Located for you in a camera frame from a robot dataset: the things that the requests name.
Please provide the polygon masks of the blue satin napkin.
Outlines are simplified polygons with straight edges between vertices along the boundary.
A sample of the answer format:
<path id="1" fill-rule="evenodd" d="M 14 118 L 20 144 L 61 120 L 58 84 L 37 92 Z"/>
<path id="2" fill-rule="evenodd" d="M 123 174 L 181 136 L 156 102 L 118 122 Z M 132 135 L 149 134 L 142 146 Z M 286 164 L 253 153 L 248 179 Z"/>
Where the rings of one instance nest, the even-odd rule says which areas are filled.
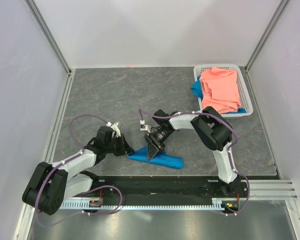
<path id="1" fill-rule="evenodd" d="M 127 154 L 126 156 L 129 159 L 137 161 L 137 162 L 167 167 L 167 168 L 171 168 L 171 169 L 179 170 L 184 167 L 184 161 L 183 161 L 182 157 L 168 155 L 165 150 L 157 153 L 153 159 L 148 161 L 147 160 L 147 150 L 148 150 L 148 148 L 145 146 L 145 147 L 142 147 L 142 148 L 136 150 L 133 153 Z"/>

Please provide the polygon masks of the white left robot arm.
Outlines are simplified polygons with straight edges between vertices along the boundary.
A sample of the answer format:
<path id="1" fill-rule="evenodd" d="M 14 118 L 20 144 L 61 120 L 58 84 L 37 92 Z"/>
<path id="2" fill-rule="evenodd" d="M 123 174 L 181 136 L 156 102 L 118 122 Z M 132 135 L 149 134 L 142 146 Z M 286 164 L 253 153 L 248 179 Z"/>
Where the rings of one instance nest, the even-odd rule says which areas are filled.
<path id="1" fill-rule="evenodd" d="M 40 162 L 22 195 L 22 201 L 49 216 L 62 203 L 81 193 L 96 196 L 100 185 L 86 170 L 100 163 L 108 154 L 121 157 L 134 153 L 117 126 L 101 126 L 78 153 L 55 163 Z"/>

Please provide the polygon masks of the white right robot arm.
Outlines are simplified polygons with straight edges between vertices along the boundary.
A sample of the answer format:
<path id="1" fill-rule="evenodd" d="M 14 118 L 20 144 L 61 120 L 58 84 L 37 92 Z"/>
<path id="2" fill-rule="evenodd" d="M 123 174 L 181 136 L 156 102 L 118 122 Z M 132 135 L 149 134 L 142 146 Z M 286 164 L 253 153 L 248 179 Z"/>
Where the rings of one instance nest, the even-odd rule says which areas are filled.
<path id="1" fill-rule="evenodd" d="M 194 130 L 203 145 L 213 153 L 218 178 L 221 181 L 219 191 L 225 197 L 232 196 L 240 183 L 239 174 L 233 160 L 232 146 L 235 135 L 229 123 L 211 106 L 202 111 L 189 113 L 174 111 L 170 114 L 157 110 L 152 119 L 158 124 L 157 130 L 145 134 L 147 143 L 146 160 L 151 162 L 165 150 L 165 140 L 178 130 Z"/>

